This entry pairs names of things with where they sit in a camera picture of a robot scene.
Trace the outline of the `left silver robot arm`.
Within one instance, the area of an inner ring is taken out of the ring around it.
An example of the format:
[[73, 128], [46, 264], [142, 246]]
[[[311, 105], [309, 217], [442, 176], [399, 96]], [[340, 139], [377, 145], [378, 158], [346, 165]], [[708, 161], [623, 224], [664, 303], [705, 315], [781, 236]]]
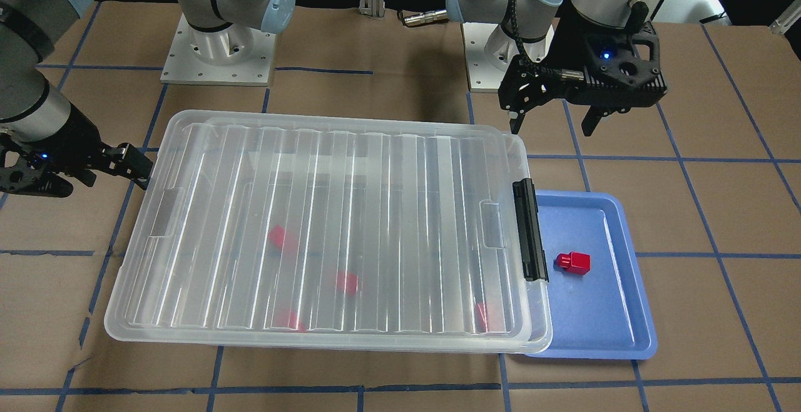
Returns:
[[612, 113], [655, 106], [668, 92], [652, 7], [661, 0], [446, 0], [451, 21], [497, 24], [517, 53], [497, 91], [512, 133], [556, 99], [587, 106], [589, 137]]

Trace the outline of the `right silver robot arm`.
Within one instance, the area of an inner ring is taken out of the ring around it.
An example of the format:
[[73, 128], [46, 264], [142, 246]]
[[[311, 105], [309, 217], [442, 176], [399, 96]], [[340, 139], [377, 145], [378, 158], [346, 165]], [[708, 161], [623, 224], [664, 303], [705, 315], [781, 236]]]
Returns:
[[37, 69], [94, 0], [1, 0], [2, 192], [66, 198], [72, 180], [98, 172], [148, 187], [150, 159], [129, 143], [103, 143], [98, 128]]

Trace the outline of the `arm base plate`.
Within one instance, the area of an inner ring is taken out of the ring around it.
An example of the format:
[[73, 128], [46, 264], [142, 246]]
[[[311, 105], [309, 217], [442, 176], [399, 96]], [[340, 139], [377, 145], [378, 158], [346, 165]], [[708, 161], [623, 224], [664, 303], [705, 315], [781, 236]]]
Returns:
[[163, 84], [268, 87], [272, 80], [278, 35], [242, 25], [214, 33], [180, 21], [164, 61]]
[[497, 92], [509, 62], [518, 54], [513, 39], [500, 24], [466, 22], [461, 24], [461, 30], [469, 91]]

